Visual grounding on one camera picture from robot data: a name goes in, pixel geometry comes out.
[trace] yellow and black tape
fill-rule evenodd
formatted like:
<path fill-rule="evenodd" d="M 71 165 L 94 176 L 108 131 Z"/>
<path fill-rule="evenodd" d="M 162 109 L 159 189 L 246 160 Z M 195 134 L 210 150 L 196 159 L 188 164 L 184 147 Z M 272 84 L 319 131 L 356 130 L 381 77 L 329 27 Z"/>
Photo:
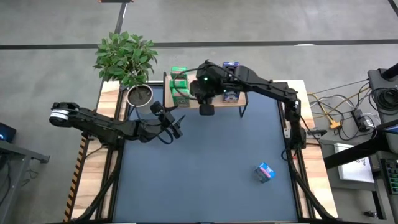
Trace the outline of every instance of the yellow and black tape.
<path fill-rule="evenodd" d="M 85 161 L 84 157 L 87 153 L 89 141 L 90 140 L 85 136 L 83 136 L 80 141 L 79 154 L 77 156 L 75 171 L 73 172 L 73 177 L 72 177 L 72 184 L 69 189 L 67 206 L 65 208 L 65 215 L 63 217 L 64 222 L 70 221 L 72 217 L 73 206 L 75 205 L 76 193 L 79 188 L 81 172 L 83 171 L 83 166 Z"/>

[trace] blue box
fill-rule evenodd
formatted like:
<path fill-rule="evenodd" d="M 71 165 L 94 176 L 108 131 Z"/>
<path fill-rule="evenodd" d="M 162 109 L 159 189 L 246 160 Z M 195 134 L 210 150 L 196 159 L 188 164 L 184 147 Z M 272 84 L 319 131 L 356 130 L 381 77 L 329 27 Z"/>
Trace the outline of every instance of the blue box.
<path fill-rule="evenodd" d="M 265 183 L 275 177 L 275 172 L 265 162 L 262 162 L 254 172 L 261 183 Z"/>
<path fill-rule="evenodd" d="M 235 68 L 239 66 L 239 62 L 224 62 L 223 68 Z M 223 94 L 223 103 L 237 103 L 239 100 L 240 92 L 238 91 L 228 91 Z"/>

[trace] green box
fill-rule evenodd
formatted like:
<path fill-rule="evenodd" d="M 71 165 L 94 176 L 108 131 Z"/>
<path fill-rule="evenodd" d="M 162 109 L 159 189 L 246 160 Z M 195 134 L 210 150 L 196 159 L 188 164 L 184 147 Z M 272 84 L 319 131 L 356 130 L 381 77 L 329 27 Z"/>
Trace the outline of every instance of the green box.
<path fill-rule="evenodd" d="M 187 88 L 187 81 L 186 80 L 170 80 L 170 89 L 174 88 Z"/>
<path fill-rule="evenodd" d="M 188 89 L 178 89 L 182 94 L 185 96 L 189 96 L 189 90 Z M 174 102 L 174 106 L 179 106 L 179 107 L 189 107 L 189 99 L 182 96 L 179 92 L 177 92 L 175 89 L 172 89 L 172 98 Z"/>
<path fill-rule="evenodd" d="M 172 67 L 172 71 L 170 74 L 171 74 L 172 78 L 175 78 L 179 73 L 186 71 L 186 70 L 187 70 L 186 67 Z M 187 79 L 187 74 L 184 73 L 184 74 L 180 75 L 178 77 L 178 79 Z"/>

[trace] potted plant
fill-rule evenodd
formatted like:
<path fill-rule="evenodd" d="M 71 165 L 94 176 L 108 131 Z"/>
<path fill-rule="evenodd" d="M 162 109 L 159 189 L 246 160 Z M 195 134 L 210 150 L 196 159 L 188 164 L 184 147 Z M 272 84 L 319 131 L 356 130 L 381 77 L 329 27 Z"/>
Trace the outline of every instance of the potted plant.
<path fill-rule="evenodd" d="M 109 38 L 103 38 L 98 45 L 97 61 L 93 66 L 101 69 L 99 77 L 105 81 L 116 80 L 128 86 L 127 102 L 143 114 L 150 113 L 154 100 L 152 89 L 145 85 L 149 70 L 154 73 L 151 61 L 157 64 L 153 46 L 153 41 L 142 40 L 142 36 L 109 33 Z"/>

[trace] wooden shelf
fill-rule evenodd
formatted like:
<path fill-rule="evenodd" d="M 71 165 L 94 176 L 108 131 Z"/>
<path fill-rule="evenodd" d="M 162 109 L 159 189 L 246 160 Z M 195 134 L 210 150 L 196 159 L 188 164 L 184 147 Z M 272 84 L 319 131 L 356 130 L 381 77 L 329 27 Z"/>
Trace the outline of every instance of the wooden shelf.
<path fill-rule="evenodd" d="M 165 82 L 164 82 L 164 106 L 166 108 L 170 108 L 174 106 L 173 98 L 172 98 L 172 93 L 170 91 L 170 80 L 172 77 L 170 75 L 166 75 L 165 77 Z M 189 83 L 192 81 L 196 80 L 196 74 L 187 74 L 187 80 L 188 80 L 188 89 L 189 89 Z M 212 105 L 214 107 L 232 107 L 232 106 L 244 106 L 246 104 L 246 94 L 241 92 L 239 95 L 239 100 L 237 103 L 224 103 L 223 102 L 223 96 L 215 96 L 212 101 Z M 189 107 L 187 108 L 199 108 L 199 104 L 196 100 L 190 100 L 189 101 Z"/>

